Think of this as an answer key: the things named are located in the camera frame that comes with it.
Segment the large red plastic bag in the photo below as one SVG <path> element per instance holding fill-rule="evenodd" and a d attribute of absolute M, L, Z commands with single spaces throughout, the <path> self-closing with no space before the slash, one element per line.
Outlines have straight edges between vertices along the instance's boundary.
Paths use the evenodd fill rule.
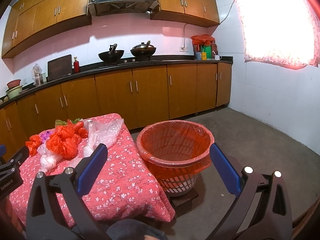
<path fill-rule="evenodd" d="M 55 132 L 46 141 L 46 147 L 63 159 L 71 160 L 78 154 L 78 145 L 87 137 L 88 131 L 83 121 L 74 124 L 68 120 L 66 125 L 55 128 Z"/>

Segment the stacked basins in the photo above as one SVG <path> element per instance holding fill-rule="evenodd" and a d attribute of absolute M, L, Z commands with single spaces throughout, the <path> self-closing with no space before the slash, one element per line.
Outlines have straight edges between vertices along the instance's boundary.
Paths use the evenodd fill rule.
<path fill-rule="evenodd" d="M 21 79 L 12 80 L 7 83 L 8 90 L 6 91 L 7 97 L 13 99 L 18 96 L 22 91 Z"/>

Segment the purple plastic bag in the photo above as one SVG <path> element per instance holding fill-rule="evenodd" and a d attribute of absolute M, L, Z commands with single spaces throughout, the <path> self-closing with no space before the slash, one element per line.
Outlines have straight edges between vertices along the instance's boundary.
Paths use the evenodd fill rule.
<path fill-rule="evenodd" d="M 42 143 L 45 143 L 46 140 L 54 133 L 54 131 L 55 131 L 55 129 L 48 129 L 48 130 L 42 131 L 39 134 Z"/>

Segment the steel range hood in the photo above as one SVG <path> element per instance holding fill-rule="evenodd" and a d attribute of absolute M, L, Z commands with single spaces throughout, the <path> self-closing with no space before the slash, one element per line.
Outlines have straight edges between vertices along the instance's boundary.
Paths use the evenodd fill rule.
<path fill-rule="evenodd" d="M 88 4 L 92 16 L 123 13 L 150 13 L 158 0 L 91 0 Z"/>

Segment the clear bubble wrap sheet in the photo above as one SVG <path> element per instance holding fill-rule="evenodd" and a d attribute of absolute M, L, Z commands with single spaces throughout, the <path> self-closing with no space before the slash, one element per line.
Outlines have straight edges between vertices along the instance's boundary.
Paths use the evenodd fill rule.
<path fill-rule="evenodd" d="M 41 156 L 40 157 L 40 169 L 41 172 L 48 172 L 54 169 L 57 164 L 62 160 L 62 155 L 56 154 L 53 151 L 49 150 L 46 147 L 46 144 L 42 144 L 37 149 L 37 153 Z"/>

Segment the white cup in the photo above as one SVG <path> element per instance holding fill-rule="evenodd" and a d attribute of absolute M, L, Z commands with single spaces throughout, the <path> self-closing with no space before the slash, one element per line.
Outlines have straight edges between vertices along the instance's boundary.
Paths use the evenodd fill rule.
<path fill-rule="evenodd" d="M 216 60 L 216 61 L 219 61 L 221 59 L 222 59 L 222 56 L 220 56 L 220 55 L 215 55 L 214 56 L 214 60 Z"/>

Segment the wooden cabinets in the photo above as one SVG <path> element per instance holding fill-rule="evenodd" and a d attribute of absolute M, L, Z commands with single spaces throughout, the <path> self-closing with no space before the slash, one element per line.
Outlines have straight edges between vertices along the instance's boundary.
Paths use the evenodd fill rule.
<path fill-rule="evenodd" d="M 13 0 L 5 24 L 1 57 L 10 59 L 57 34 L 92 23 L 91 0 Z M 216 0 L 158 0 L 148 13 L 165 20 L 212 27 L 220 23 Z"/>
<path fill-rule="evenodd" d="M 117 113 L 128 129 L 227 105 L 230 63 L 182 63 L 113 70 L 29 92 L 1 106 L 1 144 L 9 160 L 55 121 Z"/>

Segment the right black wok with lid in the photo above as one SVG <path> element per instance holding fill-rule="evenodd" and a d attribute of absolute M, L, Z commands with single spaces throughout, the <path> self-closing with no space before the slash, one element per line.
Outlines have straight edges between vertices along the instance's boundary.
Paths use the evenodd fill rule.
<path fill-rule="evenodd" d="M 151 45 L 151 41 L 148 41 L 134 46 L 130 51 L 138 61 L 148 61 L 156 52 L 156 47 Z"/>

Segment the red bag covered items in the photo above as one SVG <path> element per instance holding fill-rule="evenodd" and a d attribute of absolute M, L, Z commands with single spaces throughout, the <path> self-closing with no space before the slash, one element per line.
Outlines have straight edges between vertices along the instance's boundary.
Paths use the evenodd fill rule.
<path fill-rule="evenodd" d="M 219 54 L 215 38 L 208 34 L 194 35 L 191 41 L 197 60 L 213 60 Z"/>

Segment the clear plastic bag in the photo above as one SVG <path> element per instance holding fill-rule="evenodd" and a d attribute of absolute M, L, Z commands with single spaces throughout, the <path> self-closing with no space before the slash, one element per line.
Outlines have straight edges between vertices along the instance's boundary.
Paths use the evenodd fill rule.
<path fill-rule="evenodd" d="M 99 144 L 111 148 L 117 141 L 121 127 L 124 124 L 122 118 L 107 123 L 88 119 L 84 121 L 84 128 L 88 128 L 88 141 L 83 150 L 83 156 L 89 157 Z"/>

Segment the black countertop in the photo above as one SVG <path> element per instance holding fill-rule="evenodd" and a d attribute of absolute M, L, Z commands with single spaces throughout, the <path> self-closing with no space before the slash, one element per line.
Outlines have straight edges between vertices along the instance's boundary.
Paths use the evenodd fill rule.
<path fill-rule="evenodd" d="M 80 72 L 76 74 L 66 75 L 59 79 L 53 81 L 48 81 L 40 86 L 35 86 L 33 84 L 28 84 L 23 87 L 23 93 L 10 99 L 4 103 L 1 103 L 1 108 L 13 103 L 14 101 L 27 96 L 29 94 L 35 93 L 39 90 L 49 88 L 67 81 L 72 81 L 82 77 L 87 77 L 95 74 L 102 74 L 106 72 L 125 70 L 129 68 L 143 68 L 143 67 L 153 67 L 168 64 L 190 64 L 190 63 L 217 63 L 216 60 L 197 60 L 192 55 L 155 55 L 152 56 L 150 60 L 147 61 L 137 61 L 134 58 L 124 58 L 119 64 L 106 65 L 105 63 L 96 62 L 80 67 Z"/>

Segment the wrapped jar on counter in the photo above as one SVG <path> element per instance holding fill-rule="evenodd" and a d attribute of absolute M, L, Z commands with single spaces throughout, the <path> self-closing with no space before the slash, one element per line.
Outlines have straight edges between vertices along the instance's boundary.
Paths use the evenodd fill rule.
<path fill-rule="evenodd" d="M 33 66 L 31 75 L 35 86 L 39 86 L 43 83 L 42 68 L 38 64 Z"/>

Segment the olive green plastic bag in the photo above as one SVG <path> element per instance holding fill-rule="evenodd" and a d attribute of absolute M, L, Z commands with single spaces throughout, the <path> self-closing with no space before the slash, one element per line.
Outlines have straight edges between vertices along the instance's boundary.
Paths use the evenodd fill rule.
<path fill-rule="evenodd" d="M 68 123 L 76 124 L 76 123 L 78 123 L 79 121 L 81 121 L 80 118 L 77 118 L 77 119 L 75 119 L 75 120 L 70 120 L 70 119 L 68 119 L 67 121 L 60 120 L 60 119 L 56 119 L 56 120 L 55 120 L 55 127 L 57 127 L 57 126 L 66 126 Z"/>

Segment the red lined trash basket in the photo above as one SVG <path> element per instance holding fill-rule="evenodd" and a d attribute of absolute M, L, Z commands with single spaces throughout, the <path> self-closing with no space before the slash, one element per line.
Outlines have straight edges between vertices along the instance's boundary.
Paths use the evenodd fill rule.
<path fill-rule="evenodd" d="M 214 136 L 205 126 L 185 120 L 146 126 L 138 135 L 139 155 L 169 197 L 189 192 L 200 172 L 212 162 Z"/>

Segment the dark cutting board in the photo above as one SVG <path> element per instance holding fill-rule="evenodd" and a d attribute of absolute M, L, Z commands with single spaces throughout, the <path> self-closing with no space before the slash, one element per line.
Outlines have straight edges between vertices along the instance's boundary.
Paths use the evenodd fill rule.
<path fill-rule="evenodd" d="M 71 54 L 48 61 L 48 81 L 53 81 L 72 74 Z"/>

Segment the lower wooden cabinets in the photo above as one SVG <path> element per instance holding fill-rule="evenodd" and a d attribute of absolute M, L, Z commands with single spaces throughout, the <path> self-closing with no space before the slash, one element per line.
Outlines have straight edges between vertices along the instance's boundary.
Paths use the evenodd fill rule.
<path fill-rule="evenodd" d="M 1 144 L 9 160 L 55 121 L 117 113 L 128 129 L 227 105 L 230 63 L 182 63 L 113 70 L 29 92 L 1 106 Z"/>

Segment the red bottle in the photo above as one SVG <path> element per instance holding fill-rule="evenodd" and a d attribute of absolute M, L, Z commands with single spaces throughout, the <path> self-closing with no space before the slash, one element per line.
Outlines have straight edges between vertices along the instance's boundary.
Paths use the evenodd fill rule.
<path fill-rule="evenodd" d="M 75 73 L 79 73 L 80 72 L 80 64 L 79 64 L 79 61 L 78 61 L 76 56 L 74 57 L 73 67 L 74 67 L 74 72 Z"/>

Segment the small red plastic bag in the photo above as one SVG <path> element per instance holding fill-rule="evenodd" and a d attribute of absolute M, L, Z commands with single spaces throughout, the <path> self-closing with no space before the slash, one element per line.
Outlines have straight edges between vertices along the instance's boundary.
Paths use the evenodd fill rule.
<path fill-rule="evenodd" d="M 38 134 L 32 135 L 28 141 L 25 142 L 29 150 L 29 156 L 33 157 L 37 154 L 38 147 L 42 144 L 41 137 Z"/>

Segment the upper wooden cabinets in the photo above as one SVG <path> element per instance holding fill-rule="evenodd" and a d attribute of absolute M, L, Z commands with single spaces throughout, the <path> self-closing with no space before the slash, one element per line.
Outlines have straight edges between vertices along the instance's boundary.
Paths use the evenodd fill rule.
<path fill-rule="evenodd" d="M 10 59 L 57 34 L 92 23 L 91 0 L 13 0 L 5 24 L 1 57 Z M 148 13 L 165 20 L 212 27 L 220 23 L 216 0 L 158 0 Z"/>

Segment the left black wok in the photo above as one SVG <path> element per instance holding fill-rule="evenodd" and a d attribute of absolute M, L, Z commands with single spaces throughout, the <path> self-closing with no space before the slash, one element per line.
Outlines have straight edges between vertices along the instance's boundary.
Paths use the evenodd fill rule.
<path fill-rule="evenodd" d="M 117 44 L 110 45 L 109 51 L 99 53 L 99 58 L 104 63 L 117 63 L 124 55 L 124 50 L 118 50 Z"/>

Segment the wooden stand under basket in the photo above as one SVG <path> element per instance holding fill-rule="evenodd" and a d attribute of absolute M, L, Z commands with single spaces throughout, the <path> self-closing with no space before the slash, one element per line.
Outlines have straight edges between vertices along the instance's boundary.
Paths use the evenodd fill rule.
<path fill-rule="evenodd" d="M 193 200 L 199 196 L 199 193 L 192 188 L 186 194 L 178 197 L 170 197 L 170 204 L 175 210 L 175 219 L 189 213 L 193 207 Z"/>

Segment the pink window curtain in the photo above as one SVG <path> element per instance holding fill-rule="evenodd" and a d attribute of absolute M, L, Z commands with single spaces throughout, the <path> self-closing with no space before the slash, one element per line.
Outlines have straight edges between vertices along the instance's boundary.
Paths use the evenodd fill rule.
<path fill-rule="evenodd" d="M 319 19 L 308 0 L 235 0 L 245 61 L 290 69 L 319 64 Z"/>

